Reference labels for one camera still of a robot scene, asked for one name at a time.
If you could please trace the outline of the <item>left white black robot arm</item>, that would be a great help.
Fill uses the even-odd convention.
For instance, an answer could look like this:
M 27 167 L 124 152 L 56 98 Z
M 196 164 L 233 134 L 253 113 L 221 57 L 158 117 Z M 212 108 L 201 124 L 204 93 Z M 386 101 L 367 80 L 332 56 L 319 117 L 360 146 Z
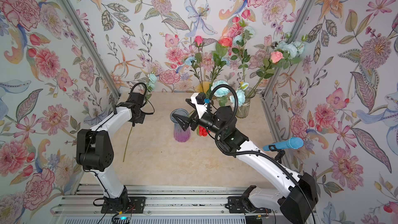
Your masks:
M 76 161 L 83 171 L 93 173 L 103 190 L 103 213 L 127 212 L 132 207 L 126 186 L 118 179 L 113 168 L 115 153 L 111 138 L 127 122 L 134 127 L 142 124 L 145 113 L 147 85 L 137 83 L 125 102 L 114 107 L 113 112 L 90 129 L 81 129 L 77 133 Z

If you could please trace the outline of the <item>light blue rose stem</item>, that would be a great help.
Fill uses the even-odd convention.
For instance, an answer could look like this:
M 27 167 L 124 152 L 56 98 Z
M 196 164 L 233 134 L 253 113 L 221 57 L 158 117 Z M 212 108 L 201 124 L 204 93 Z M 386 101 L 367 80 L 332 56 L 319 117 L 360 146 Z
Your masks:
M 213 91 L 217 86 L 219 85 L 227 85 L 228 83 L 224 80 L 218 80 L 216 82 L 214 82 L 212 84 L 212 86 L 210 87 L 210 90 Z M 248 89 L 249 83 L 244 83 L 244 82 L 240 82 L 239 87 L 235 90 L 236 94 L 237 94 L 237 98 L 238 98 L 238 105 L 242 106 L 246 100 L 246 95 L 245 92 Z M 213 96 L 215 97 L 219 97 L 222 98 L 224 96 L 229 95 L 229 99 L 231 101 L 232 104 L 235 104 L 234 101 L 234 96 L 232 95 L 231 90 L 222 87 L 219 88 L 214 94 Z

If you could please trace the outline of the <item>red rose stem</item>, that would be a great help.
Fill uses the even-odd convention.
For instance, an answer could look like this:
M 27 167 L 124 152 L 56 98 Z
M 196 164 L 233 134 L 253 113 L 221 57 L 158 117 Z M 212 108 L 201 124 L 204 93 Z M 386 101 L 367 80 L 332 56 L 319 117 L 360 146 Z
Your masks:
M 208 132 L 207 132 L 207 130 L 204 127 L 199 125 L 198 128 L 197 128 L 197 135 L 206 137 L 206 136 L 208 136 Z

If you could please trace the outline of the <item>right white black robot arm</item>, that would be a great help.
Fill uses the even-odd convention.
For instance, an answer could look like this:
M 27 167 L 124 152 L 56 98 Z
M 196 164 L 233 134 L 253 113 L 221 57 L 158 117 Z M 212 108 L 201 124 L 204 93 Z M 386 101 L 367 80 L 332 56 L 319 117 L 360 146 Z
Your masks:
M 212 113 L 211 100 L 222 88 L 232 94 L 234 105 L 219 107 Z M 231 86 L 220 84 L 212 89 L 210 95 L 195 93 L 186 102 L 194 108 L 190 117 L 171 114 L 183 130 L 204 128 L 213 136 L 217 148 L 224 155 L 251 166 L 275 187 L 275 190 L 248 187 L 241 195 L 245 211 L 254 213 L 261 208 L 281 211 L 293 224 L 304 224 L 309 217 L 314 217 L 318 203 L 315 179 L 308 173 L 301 175 L 286 168 L 238 130 L 235 125 L 239 101 L 237 92 Z

